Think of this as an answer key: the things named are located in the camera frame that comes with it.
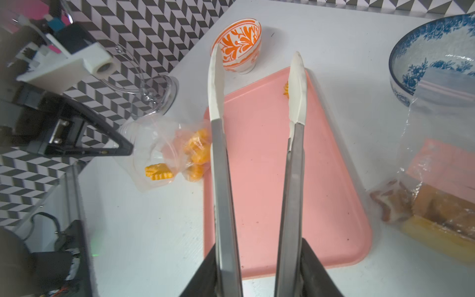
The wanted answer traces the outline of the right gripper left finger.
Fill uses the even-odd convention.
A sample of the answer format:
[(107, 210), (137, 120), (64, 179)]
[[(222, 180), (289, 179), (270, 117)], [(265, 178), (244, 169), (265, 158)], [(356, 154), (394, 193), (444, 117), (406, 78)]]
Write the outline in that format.
[(180, 297), (216, 297), (216, 282), (216, 252), (213, 245)]

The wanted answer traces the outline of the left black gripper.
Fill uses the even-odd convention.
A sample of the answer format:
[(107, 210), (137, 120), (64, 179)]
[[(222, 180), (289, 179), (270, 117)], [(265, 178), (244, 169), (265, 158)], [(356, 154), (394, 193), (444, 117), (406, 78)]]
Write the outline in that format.
[(1, 84), (1, 147), (57, 157), (122, 157), (134, 148), (91, 108), (27, 83)]

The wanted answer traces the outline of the metal tongs white tips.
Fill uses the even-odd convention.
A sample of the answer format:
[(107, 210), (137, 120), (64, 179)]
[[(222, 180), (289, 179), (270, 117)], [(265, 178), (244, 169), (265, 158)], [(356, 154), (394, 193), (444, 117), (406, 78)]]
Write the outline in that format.
[(221, 50), (208, 76), (212, 127), (204, 247), (220, 297), (239, 297), (242, 280), (275, 275), (275, 295), (301, 290), (304, 129), (308, 78), (303, 59), (231, 95)]

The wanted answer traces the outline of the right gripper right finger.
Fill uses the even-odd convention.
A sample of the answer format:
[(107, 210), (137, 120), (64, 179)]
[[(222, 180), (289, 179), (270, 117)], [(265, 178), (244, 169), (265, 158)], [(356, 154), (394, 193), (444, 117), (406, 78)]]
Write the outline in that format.
[(302, 239), (300, 270), (302, 297), (343, 297), (305, 238)]

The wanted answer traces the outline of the yellow rectangular biscuit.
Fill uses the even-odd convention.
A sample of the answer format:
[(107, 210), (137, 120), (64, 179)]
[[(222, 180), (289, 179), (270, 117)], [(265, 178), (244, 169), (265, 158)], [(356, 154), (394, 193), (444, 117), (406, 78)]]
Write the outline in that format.
[(428, 219), (412, 216), (400, 231), (427, 247), (468, 266), (475, 266), (475, 241)]

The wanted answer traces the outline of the clear resealable bag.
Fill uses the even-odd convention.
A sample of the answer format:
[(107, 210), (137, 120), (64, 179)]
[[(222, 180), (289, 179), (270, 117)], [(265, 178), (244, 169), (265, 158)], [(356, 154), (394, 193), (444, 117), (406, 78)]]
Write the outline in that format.
[[(166, 116), (151, 114), (135, 121), (128, 121), (118, 132), (134, 146), (133, 152), (130, 156), (115, 157), (115, 161), (129, 174), (138, 190), (146, 192), (165, 186), (172, 183), (178, 175), (183, 175), (184, 171), (193, 165), (190, 157), (184, 152), (184, 145), (192, 134), (200, 129), (209, 130), (212, 136), (209, 120), (183, 124)], [(210, 162), (211, 151), (210, 161), (205, 164), (207, 171), (210, 169)], [(174, 178), (152, 181), (146, 177), (145, 167), (159, 163), (167, 164), (174, 173)]]
[(371, 191), (392, 179), (411, 191), (412, 216), (475, 240), (474, 77), (437, 68), (424, 74), (409, 105), (396, 174)]

